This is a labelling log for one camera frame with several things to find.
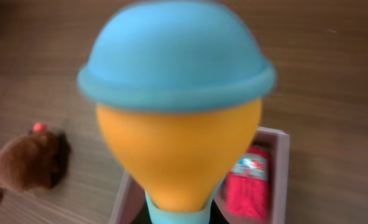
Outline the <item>yellow duck toy blue hat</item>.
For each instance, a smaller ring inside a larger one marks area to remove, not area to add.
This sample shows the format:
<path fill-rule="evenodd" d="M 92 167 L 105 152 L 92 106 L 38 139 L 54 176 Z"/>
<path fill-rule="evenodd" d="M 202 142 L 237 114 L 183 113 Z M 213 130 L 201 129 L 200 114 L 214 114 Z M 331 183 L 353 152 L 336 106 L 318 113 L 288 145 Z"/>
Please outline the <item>yellow duck toy blue hat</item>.
<path fill-rule="evenodd" d="M 276 72 L 246 24 L 214 1 L 143 1 L 99 33 L 78 88 L 152 223 L 209 223 L 249 147 Z"/>

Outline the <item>red toy fire truck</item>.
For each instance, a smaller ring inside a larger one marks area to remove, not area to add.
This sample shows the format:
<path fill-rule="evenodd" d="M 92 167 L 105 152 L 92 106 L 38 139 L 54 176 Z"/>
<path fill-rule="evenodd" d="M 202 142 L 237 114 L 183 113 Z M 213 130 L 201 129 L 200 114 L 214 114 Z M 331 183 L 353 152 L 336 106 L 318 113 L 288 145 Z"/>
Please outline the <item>red toy fire truck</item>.
<path fill-rule="evenodd" d="M 251 146 L 226 176 L 226 210 L 235 216 L 265 221 L 269 216 L 270 155 Z"/>

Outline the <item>brown plush toy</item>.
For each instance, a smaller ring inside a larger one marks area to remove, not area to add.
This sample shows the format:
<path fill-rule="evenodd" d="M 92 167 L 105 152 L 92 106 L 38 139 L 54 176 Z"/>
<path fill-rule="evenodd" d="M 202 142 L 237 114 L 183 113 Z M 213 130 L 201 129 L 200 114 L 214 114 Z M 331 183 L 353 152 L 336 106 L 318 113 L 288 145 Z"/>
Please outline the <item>brown plush toy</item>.
<path fill-rule="evenodd" d="M 63 172 L 61 155 L 68 146 L 61 128 L 33 127 L 12 138 L 0 148 L 0 188 L 14 192 L 53 188 Z"/>

